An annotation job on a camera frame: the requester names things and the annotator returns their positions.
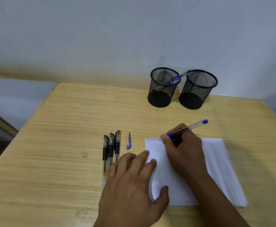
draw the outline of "wood grain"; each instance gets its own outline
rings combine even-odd
[[[101,195],[103,135],[132,135],[131,151],[179,123],[209,124],[222,138],[249,206],[251,226],[276,226],[276,114],[262,101],[209,96],[199,110],[176,98],[166,108],[148,91],[61,83],[0,156],[0,226],[92,226]],[[154,226],[203,226],[198,207],[168,207]]]

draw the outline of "hand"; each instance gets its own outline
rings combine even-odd
[[[168,187],[151,201],[148,185],[157,162],[145,164],[148,154],[126,153],[110,166],[94,227],[149,227],[160,219],[169,203]]]
[[[187,127],[179,124],[167,133]],[[190,129],[176,135],[172,139],[162,134],[161,139],[166,149],[167,157],[173,169],[185,180],[196,179],[208,175],[205,157],[202,149],[202,140]]]

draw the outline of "mark on desk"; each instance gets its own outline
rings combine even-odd
[[[87,158],[87,154],[88,154],[88,152],[82,152],[82,158]]]
[[[89,208],[87,208],[87,206],[79,208],[78,210],[76,210],[76,216],[78,216],[78,215],[87,215],[88,210],[89,210]]]

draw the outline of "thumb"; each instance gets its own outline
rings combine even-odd
[[[160,217],[162,216],[164,210],[166,209],[167,205],[169,204],[169,187],[164,186],[160,191],[159,197],[154,201],[154,218],[155,222],[157,222]]]
[[[172,150],[173,148],[175,148],[172,140],[170,137],[168,137],[166,134],[162,134],[160,135],[160,138],[162,139],[162,142],[165,146],[165,150],[168,151],[168,150]]]

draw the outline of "white paper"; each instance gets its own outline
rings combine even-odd
[[[231,166],[222,139],[202,139],[207,171],[235,206],[247,206],[245,195]],[[163,186],[169,187],[170,206],[195,206],[198,202],[186,182],[173,170],[167,158],[165,147],[158,139],[145,139],[145,149],[149,150],[148,162],[157,160],[149,184],[149,196],[158,198]]]

